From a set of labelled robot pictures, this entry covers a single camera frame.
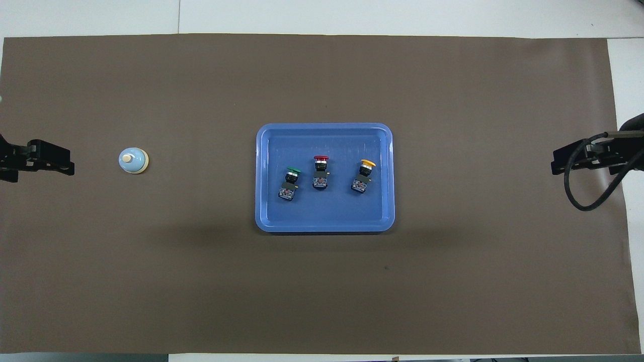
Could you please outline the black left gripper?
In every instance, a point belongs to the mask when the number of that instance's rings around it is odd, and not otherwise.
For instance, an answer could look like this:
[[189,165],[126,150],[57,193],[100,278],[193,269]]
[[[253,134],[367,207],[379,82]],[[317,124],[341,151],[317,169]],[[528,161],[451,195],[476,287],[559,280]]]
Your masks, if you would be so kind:
[[73,176],[74,163],[69,149],[64,147],[40,139],[30,140],[29,146],[18,146],[1,135],[1,180],[17,183],[21,171],[54,171]]

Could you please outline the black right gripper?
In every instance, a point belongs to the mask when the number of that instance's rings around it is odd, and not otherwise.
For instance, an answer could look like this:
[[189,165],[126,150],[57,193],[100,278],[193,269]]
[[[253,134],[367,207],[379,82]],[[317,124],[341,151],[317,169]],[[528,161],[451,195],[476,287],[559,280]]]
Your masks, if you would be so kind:
[[634,169],[642,170],[642,159],[638,162],[631,160],[638,151],[642,150],[642,137],[612,138],[598,142],[597,145],[602,146],[603,149],[603,153],[597,156],[597,162],[595,162],[597,153],[589,140],[578,140],[555,150],[554,160],[550,163],[551,174],[564,174],[567,168],[570,171],[592,169],[594,162],[598,168],[608,168],[611,175],[618,174],[629,165],[634,165]]

